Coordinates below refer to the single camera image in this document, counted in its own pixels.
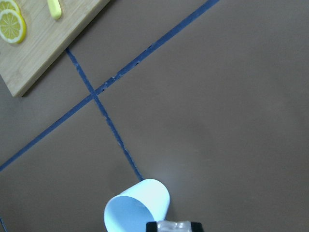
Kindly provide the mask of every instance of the blue tape strip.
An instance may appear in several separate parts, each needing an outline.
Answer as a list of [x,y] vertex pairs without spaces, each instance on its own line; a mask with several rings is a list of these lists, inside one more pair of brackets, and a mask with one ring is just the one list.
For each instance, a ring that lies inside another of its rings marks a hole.
[[51,126],[49,126],[46,130],[44,130],[41,134],[35,137],[31,142],[29,142],[26,146],[24,146],[21,150],[19,150],[15,155],[9,158],[4,164],[0,166],[0,172],[3,171],[7,166],[9,166],[12,162],[14,162],[17,158],[23,155],[26,151],[28,151],[32,146],[34,146],[38,141],[60,126],[65,120],[75,114],[79,109],[81,109],[84,105],[92,100],[91,95],[88,95],[83,100],[81,100],[76,106],[66,112],[60,119],[54,122]]
[[145,51],[139,54],[134,60],[128,63],[123,69],[121,69],[116,76],[111,77],[101,86],[99,86],[96,90],[96,94],[100,94],[109,86],[111,86],[115,81],[120,79],[127,72],[132,70],[136,65],[142,62],[145,58],[147,58],[150,54],[152,54],[155,50],[157,50],[160,46],[165,44],[168,40],[174,37],[177,33],[183,30],[186,26],[196,20],[199,16],[205,13],[208,9],[210,9],[213,5],[215,5],[219,0],[209,0],[199,8],[197,8],[192,14],[190,14],[187,18],[181,21],[178,25],[176,25],[173,29],[171,29],[168,33],[162,36],[159,40],[150,45]]
[[131,157],[129,151],[126,149],[125,144],[123,142],[123,140],[121,139],[118,131],[116,130],[115,125],[113,124],[111,118],[109,117],[107,111],[105,110],[103,104],[101,103],[101,101],[99,100],[97,94],[95,93],[93,87],[91,86],[86,74],[84,73],[82,67],[80,66],[80,64],[78,63],[77,59],[75,58],[75,56],[73,55],[73,53],[69,50],[69,48],[66,49],[67,54],[69,55],[72,63],[74,64],[74,66],[76,67],[77,72],[79,73],[79,75],[81,76],[83,82],[85,83],[85,85],[87,86],[92,98],[95,100],[99,110],[101,111],[101,113],[103,114],[103,116],[105,117],[107,124],[109,125],[109,127],[111,128],[118,144],[120,145],[120,147],[122,148],[127,160],[129,161],[131,167],[133,168],[137,178],[142,181],[144,178],[142,177],[141,173],[139,172],[133,158]]
[[1,217],[0,217],[0,223],[1,223],[2,228],[4,229],[4,232],[8,232]]

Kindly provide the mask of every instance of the cup opening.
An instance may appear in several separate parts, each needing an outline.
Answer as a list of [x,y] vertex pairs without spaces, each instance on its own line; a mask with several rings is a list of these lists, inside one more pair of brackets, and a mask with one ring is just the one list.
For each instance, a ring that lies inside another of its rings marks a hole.
[[154,217],[140,201],[117,196],[105,207],[104,222],[108,232],[145,232],[146,223]]

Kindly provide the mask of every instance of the cup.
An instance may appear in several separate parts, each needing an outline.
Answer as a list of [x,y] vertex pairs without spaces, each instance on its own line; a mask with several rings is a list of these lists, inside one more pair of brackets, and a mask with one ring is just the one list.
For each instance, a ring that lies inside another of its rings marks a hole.
[[165,219],[169,202],[169,191],[161,182],[143,180],[108,201],[105,227],[108,232],[145,232],[147,222]]

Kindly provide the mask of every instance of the yellow handle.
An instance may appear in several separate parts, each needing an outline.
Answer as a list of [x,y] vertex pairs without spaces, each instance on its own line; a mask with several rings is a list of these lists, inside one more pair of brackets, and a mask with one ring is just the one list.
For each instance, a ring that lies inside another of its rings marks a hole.
[[61,17],[62,11],[58,0],[47,0],[50,15],[55,19]]

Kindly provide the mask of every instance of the lemon slice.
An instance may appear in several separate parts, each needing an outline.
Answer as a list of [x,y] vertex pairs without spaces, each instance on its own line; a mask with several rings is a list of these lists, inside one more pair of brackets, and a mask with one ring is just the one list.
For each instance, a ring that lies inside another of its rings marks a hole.
[[0,12],[0,36],[10,44],[20,43],[26,35],[26,24],[22,16],[14,10]]
[[13,0],[0,0],[0,12],[6,9],[14,10],[20,14],[20,9]]

